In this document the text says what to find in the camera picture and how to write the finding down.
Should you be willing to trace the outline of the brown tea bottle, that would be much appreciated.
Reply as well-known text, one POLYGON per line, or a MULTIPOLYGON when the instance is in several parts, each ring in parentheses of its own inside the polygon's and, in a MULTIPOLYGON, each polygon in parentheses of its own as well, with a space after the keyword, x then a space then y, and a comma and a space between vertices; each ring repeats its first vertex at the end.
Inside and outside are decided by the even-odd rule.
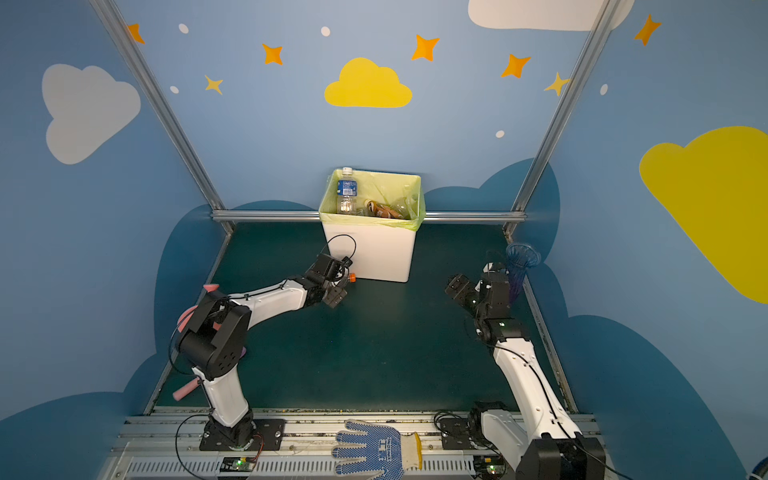
POLYGON ((366 210, 368 214, 373 217, 385 218, 385 219, 397 219, 397 220, 404 219, 403 214, 397 211, 396 209, 386 204, 375 202, 373 200, 369 200, 366 202, 366 210))

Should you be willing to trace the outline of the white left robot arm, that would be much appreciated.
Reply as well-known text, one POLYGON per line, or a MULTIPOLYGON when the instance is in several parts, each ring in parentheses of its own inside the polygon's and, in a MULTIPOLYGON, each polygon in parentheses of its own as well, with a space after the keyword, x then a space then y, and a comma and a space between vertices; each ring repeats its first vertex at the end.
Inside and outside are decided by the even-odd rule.
POLYGON ((333 308, 346 296, 353 260, 320 253, 302 275, 249 292, 225 294, 208 284, 199 303, 177 321, 179 355, 191 365, 209 404, 202 451, 274 451, 280 448, 282 421, 254 418, 237 366, 248 332, 281 314, 318 303, 333 308))

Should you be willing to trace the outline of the clear bottle blue water label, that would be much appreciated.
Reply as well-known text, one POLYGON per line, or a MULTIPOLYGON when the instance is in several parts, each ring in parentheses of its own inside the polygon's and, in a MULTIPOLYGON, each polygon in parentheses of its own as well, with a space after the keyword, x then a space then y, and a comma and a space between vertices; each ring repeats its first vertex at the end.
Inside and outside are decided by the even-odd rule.
POLYGON ((337 181, 337 213, 355 215, 357 212, 358 183, 351 167, 343 167, 337 181))

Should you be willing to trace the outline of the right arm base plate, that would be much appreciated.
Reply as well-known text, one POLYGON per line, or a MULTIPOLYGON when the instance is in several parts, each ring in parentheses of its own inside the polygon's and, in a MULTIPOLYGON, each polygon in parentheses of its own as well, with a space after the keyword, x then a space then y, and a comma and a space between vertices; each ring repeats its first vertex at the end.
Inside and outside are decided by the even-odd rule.
POLYGON ((437 428, 441 434, 444 450, 478 450, 474 442, 467 418, 441 417, 437 420, 437 428))

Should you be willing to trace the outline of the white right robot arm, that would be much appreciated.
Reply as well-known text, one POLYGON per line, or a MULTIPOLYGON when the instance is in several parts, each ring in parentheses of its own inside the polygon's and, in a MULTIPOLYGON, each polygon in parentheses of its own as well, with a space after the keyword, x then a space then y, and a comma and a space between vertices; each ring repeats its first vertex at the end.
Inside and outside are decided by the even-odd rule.
POLYGON ((485 271, 477 282, 459 274, 445 289, 473 316, 477 338, 507 380, 522 417, 517 422, 500 402, 478 402, 468 418, 471 435, 492 445, 516 479, 603 479, 605 450, 558 400, 527 328, 510 313, 509 290, 502 271, 485 271))

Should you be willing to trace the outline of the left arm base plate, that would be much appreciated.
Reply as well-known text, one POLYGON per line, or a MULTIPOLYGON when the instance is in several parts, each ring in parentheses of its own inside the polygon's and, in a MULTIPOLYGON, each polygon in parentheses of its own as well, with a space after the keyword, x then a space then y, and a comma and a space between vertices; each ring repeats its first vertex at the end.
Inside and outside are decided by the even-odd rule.
POLYGON ((226 427, 210 418, 199 444, 200 451, 277 451, 286 426, 284 419, 245 417, 234 427, 226 427))

